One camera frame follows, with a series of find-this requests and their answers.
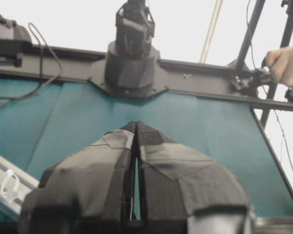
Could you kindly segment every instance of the black pole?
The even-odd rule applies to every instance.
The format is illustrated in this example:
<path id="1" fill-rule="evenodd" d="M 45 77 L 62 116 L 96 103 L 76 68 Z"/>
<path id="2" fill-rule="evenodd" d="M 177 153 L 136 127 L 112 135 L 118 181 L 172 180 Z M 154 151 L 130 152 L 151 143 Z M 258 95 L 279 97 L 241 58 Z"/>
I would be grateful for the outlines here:
<path id="1" fill-rule="evenodd" d="M 262 13 L 263 8 L 264 8 L 265 1 L 266 0 L 257 0 L 256 1 L 255 7 L 254 7 L 254 10 L 252 13 L 252 17 L 251 17 L 251 20 L 249 23 L 249 28 L 246 30 L 244 40 L 243 40 L 243 43 L 242 43 L 242 46 L 241 46 L 241 49 L 239 52 L 239 56 L 238 56 L 238 59 L 236 62 L 235 69 L 238 73 L 243 68 L 245 57 L 246 57 L 248 50 L 250 48 L 251 40 L 253 38 L 253 34 L 254 34 L 255 29 L 257 27 L 258 20 L 260 18 L 260 15 Z"/>
<path id="2" fill-rule="evenodd" d="M 280 48 L 287 47 L 290 44 L 292 33 L 293 33 L 293 0 L 288 0 L 288 1 L 283 0 L 281 6 L 284 6 L 285 4 L 288 5 L 288 9 L 287 9 L 288 19 L 284 28 Z M 277 84 L 272 84 L 269 87 L 267 99 L 274 99 L 277 86 L 278 86 Z M 270 110 L 263 111 L 262 117 L 260 119 L 263 127 L 266 127 L 267 125 L 269 114 L 270 114 Z"/>

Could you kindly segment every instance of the human hand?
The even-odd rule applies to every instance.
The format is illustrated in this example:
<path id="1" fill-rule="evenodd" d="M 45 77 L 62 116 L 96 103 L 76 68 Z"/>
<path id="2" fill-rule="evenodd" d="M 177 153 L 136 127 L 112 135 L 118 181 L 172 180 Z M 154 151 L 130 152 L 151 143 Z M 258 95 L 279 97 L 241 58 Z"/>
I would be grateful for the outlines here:
<path id="1" fill-rule="evenodd" d="M 266 65 L 271 69 L 276 82 L 292 88 L 293 96 L 293 46 L 269 51 Z"/>

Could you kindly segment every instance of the zip tie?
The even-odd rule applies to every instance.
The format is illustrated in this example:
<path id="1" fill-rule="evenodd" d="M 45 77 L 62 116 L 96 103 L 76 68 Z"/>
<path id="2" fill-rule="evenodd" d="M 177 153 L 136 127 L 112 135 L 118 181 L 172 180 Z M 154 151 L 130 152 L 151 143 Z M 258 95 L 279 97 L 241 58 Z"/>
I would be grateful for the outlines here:
<path id="1" fill-rule="evenodd" d="M 13 189 L 6 188 L 7 182 L 12 177 L 15 178 L 15 184 Z M 3 183 L 0 186 L 1 198 L 7 203 L 12 203 L 16 198 L 19 198 L 21 195 L 20 192 L 18 191 L 19 187 L 20 187 L 19 177 L 11 169 L 8 169 L 6 171 L 6 177 L 4 178 Z"/>

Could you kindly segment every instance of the black cable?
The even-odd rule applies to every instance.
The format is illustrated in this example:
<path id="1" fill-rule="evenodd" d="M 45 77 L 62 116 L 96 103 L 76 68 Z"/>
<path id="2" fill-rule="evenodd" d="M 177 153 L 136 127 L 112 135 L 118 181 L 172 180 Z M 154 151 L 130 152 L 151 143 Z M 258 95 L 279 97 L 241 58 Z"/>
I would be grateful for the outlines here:
<path id="1" fill-rule="evenodd" d="M 31 33 L 33 34 L 33 36 L 36 38 L 38 44 L 39 44 L 39 47 L 40 47 L 40 63 L 39 63 L 39 77 L 40 77 L 40 81 L 39 81 L 39 85 L 38 87 L 34 90 L 34 91 L 31 91 L 30 93 L 24 95 L 24 96 L 27 96 L 27 95 L 30 95 L 32 93 L 34 93 L 38 88 L 40 88 L 40 86 L 42 85 L 42 79 L 43 79 L 43 71 L 42 71 L 42 66 L 43 66 L 43 46 L 39 40 L 39 38 L 34 34 L 34 32 L 31 30 Z M 0 97 L 0 100 L 1 99 L 7 99 L 7 100 L 14 100 L 16 99 L 17 97 Z"/>
<path id="2" fill-rule="evenodd" d="M 247 5 L 247 9 L 246 9 L 246 24 L 247 24 L 247 27 L 248 27 L 248 31 L 251 35 L 251 31 L 250 31 L 250 27 L 249 27 L 249 6 L 250 6 L 250 2 L 251 0 L 249 0 L 248 2 L 248 5 Z M 253 45 L 252 45 L 252 42 L 251 42 L 251 57 L 252 57 L 252 62 L 253 62 L 253 66 L 254 66 L 254 69 L 257 70 L 256 66 L 255 66 L 255 62 L 254 62 L 254 53 L 253 53 Z M 268 95 L 267 91 L 265 90 L 265 87 L 262 85 L 262 88 L 265 92 L 266 95 Z M 286 149 L 287 149 L 287 154 L 288 154 L 288 159 L 289 159 L 289 162 L 290 162 L 290 165 L 291 165 L 291 169 L 292 169 L 292 172 L 293 172 L 293 164 L 292 164 L 292 160 L 291 160 L 291 156 L 290 156 L 290 151 L 289 151 L 289 147 L 288 147 L 288 142 L 287 142 L 287 139 L 286 139 L 286 136 L 285 136 L 285 133 L 284 133 L 284 129 L 282 127 L 282 124 L 280 122 L 280 119 L 279 119 L 279 116 L 276 112 L 276 110 L 273 110 L 275 116 L 276 116 L 276 119 L 277 119 L 277 122 L 280 126 L 280 129 L 281 129 L 281 132 L 282 132 L 282 137 L 284 139 L 284 142 L 285 142 L 285 145 L 286 145 Z"/>
<path id="3" fill-rule="evenodd" d="M 25 99 L 29 99 L 29 98 L 33 97 L 34 95 L 36 95 L 37 93 L 39 93 L 45 86 L 47 86 L 48 84 L 50 84 L 51 82 L 53 82 L 54 80 L 56 80 L 62 74 L 63 65 L 62 65 L 60 59 L 58 58 L 58 56 L 54 53 L 53 49 L 49 47 L 49 45 L 47 44 L 47 42 L 45 41 L 45 39 L 43 38 L 43 36 L 39 32 L 39 30 L 35 27 L 35 25 L 33 25 L 32 23 L 29 23 L 28 24 L 28 27 L 29 27 L 29 30 L 31 31 L 31 33 L 34 34 L 34 32 L 32 31 L 32 27 L 33 27 L 36 30 L 36 32 L 39 34 L 39 36 L 43 40 L 44 44 L 46 45 L 47 49 L 50 51 L 51 55 L 57 61 L 58 65 L 59 65 L 59 68 L 60 68 L 59 73 L 57 75 L 53 76 L 52 78 L 48 79 L 45 83 L 42 83 L 35 90 L 33 90 L 32 92 L 30 92 L 30 93 L 28 93 L 26 95 L 22 95 L 22 96 L 18 96 L 18 97 L 9 97 L 9 99 L 6 102 L 0 104 L 0 109 L 3 108 L 4 106 L 6 106 L 7 104 L 13 102 L 13 101 L 16 101 L 16 100 L 25 100 Z"/>

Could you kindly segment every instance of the teal mat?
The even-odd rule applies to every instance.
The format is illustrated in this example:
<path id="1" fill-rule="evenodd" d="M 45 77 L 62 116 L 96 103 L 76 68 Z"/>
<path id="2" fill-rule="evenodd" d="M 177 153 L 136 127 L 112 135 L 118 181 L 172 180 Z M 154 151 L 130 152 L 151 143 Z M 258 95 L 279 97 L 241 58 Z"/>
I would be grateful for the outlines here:
<path id="1" fill-rule="evenodd" d="M 0 80 L 0 95 L 25 93 L 35 85 Z M 40 179 L 45 168 L 136 120 L 232 170 L 257 215 L 293 215 L 293 200 L 248 105 L 242 103 L 172 93 L 130 101 L 107 97 L 91 84 L 51 85 L 0 111 L 0 155 Z"/>

